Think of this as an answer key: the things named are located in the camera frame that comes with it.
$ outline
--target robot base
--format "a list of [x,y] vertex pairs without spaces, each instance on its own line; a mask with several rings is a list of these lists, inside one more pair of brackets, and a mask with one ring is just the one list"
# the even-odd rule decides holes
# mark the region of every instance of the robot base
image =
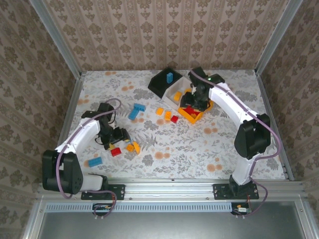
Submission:
[[259,199],[257,185],[249,182],[245,185],[239,186],[230,175],[229,183],[213,184],[213,193],[215,200],[247,200]]

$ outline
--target red lego brick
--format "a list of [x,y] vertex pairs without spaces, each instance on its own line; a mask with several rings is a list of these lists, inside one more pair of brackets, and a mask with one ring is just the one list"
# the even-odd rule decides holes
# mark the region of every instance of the red lego brick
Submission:
[[113,157],[115,157],[116,155],[119,155],[121,153],[122,152],[121,152],[120,148],[115,148],[115,149],[111,150],[111,154],[112,154]]
[[177,116],[173,116],[170,121],[172,121],[173,123],[176,123],[178,121],[178,117]]

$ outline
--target toy block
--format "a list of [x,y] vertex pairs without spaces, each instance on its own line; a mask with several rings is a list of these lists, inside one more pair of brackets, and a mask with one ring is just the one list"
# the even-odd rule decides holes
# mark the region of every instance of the toy block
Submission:
[[178,121],[178,117],[177,116],[173,116],[170,121],[172,121],[173,123],[176,123]]
[[134,149],[136,151],[137,154],[140,153],[141,149],[140,149],[140,146],[138,145],[138,143],[136,143],[135,141],[133,142],[133,146],[134,146]]
[[172,72],[169,72],[167,75],[166,75],[166,82],[168,84],[172,83],[173,82],[173,73]]
[[161,115],[163,114],[163,112],[164,112],[164,109],[163,109],[163,108],[158,108],[158,110],[156,111],[156,114],[157,114],[158,116],[161,116]]
[[115,146],[113,144],[109,144],[109,150],[115,149]]
[[144,105],[140,105],[140,104],[134,104],[134,109],[135,110],[138,110],[138,111],[145,111],[145,109],[146,109],[146,106],[144,106]]
[[170,116],[171,116],[171,112],[170,111],[166,111],[165,113],[165,120],[170,120]]
[[135,120],[136,116],[138,115],[139,111],[136,109],[133,109],[132,112],[129,115],[130,120]]
[[112,149],[111,150],[111,154],[112,154],[112,156],[113,157],[115,157],[116,155],[119,155],[119,154],[121,154],[122,152],[121,152],[121,149],[120,148],[115,148],[115,149]]
[[97,157],[97,158],[90,159],[90,160],[88,160],[88,164],[89,164],[90,168],[97,166],[97,165],[100,165],[100,164],[102,164],[102,158]]
[[133,152],[134,151],[134,146],[129,144],[126,149],[129,151],[129,152]]
[[181,92],[177,91],[176,94],[174,95],[174,100],[179,101],[180,97],[181,97]]

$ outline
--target yellow lego brick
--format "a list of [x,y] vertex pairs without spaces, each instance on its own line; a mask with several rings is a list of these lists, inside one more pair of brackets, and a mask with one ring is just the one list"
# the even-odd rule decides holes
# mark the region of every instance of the yellow lego brick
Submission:
[[134,148],[135,148],[136,153],[139,154],[141,149],[140,149],[140,146],[138,145],[138,143],[136,143],[136,142],[134,141],[134,142],[133,142],[133,146],[134,146]]
[[114,145],[112,145],[111,143],[109,144],[109,150],[112,150],[112,149],[115,149],[115,146]]
[[181,92],[177,91],[174,95],[174,100],[179,101],[179,98],[181,97]]
[[129,152],[133,152],[134,151],[134,146],[129,144],[126,149],[129,151]]
[[163,108],[158,108],[158,110],[156,111],[156,114],[161,116],[164,112],[164,109]]
[[170,111],[166,111],[165,113],[165,120],[170,120],[170,116],[171,116],[171,112]]

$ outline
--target orange lego brick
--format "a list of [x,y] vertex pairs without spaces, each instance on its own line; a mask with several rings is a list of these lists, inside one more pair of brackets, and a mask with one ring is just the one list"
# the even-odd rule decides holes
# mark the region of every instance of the orange lego brick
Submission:
[[166,111],[165,113],[165,120],[170,120],[170,116],[171,116],[171,112],[170,111]]
[[164,112],[164,109],[163,108],[158,108],[158,110],[156,111],[156,114],[161,116]]
[[126,149],[129,151],[129,152],[133,152],[134,151],[134,146],[129,144]]
[[180,97],[181,97],[181,92],[177,91],[174,95],[174,100],[179,101]]
[[139,154],[141,151],[139,144],[134,141],[133,146],[134,146],[136,153]]

